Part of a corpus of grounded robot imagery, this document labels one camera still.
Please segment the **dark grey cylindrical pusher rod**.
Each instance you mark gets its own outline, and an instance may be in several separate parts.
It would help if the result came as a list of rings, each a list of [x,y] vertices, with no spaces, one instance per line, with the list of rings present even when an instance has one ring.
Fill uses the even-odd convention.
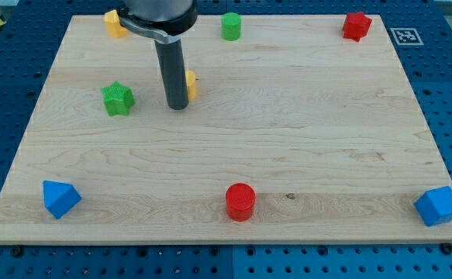
[[[167,105],[173,110],[185,109],[189,99],[181,41],[168,44],[156,41],[155,47]]]

